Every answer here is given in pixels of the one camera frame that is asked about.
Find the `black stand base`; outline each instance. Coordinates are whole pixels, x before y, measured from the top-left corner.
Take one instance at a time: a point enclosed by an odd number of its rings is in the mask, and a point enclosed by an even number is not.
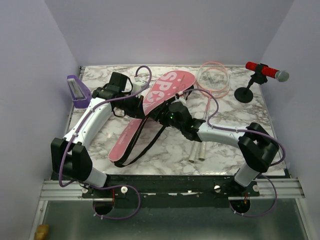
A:
[[[234,97],[239,102],[247,104],[252,101],[252,99],[254,98],[254,94],[250,89],[247,89],[246,87],[239,87],[237,90],[235,90]]]
[[[250,103],[252,101],[252,99],[254,98],[254,94],[249,89],[252,86],[252,84],[257,83],[261,85],[268,81],[267,77],[262,74],[262,69],[264,67],[268,67],[268,65],[260,63],[255,67],[254,74],[250,76],[251,79],[248,83],[248,86],[239,87],[237,90],[235,90],[235,99],[244,104]]]

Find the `red microphone handle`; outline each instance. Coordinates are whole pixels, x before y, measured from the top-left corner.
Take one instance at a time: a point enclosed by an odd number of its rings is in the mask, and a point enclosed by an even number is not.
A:
[[[257,63],[254,63],[252,61],[248,61],[245,65],[245,68],[248,69],[248,70],[251,70],[251,71],[255,71],[256,70],[256,67],[257,67]],[[268,66],[264,66],[261,70],[261,73],[267,77],[270,77],[270,78],[276,78],[275,75],[276,75],[276,72],[278,72],[279,70],[277,69],[274,69],[274,68],[271,68],[271,67],[268,67]]]

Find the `white wall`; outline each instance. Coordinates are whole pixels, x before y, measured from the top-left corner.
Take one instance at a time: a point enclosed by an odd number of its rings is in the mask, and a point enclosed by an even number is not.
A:
[[[1,1],[0,33],[0,239],[20,240],[52,171],[78,64],[43,0]]]
[[[262,86],[286,163],[299,177],[320,236],[320,1],[295,0],[262,63],[290,73]]]
[[[81,65],[259,61],[293,0],[45,0]]]

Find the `purple clip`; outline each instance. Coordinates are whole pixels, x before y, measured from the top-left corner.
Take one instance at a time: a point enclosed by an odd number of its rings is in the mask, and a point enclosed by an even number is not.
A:
[[[66,78],[72,101],[76,109],[85,109],[92,99],[89,88],[76,75],[69,75]]]

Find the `star logo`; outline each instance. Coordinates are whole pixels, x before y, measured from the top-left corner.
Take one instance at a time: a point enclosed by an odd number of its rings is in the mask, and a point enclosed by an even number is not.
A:
[[[162,91],[152,91],[152,92],[150,92],[150,94],[148,94],[146,99],[149,102],[153,103],[154,101],[159,101],[164,96],[165,96],[165,94]]]

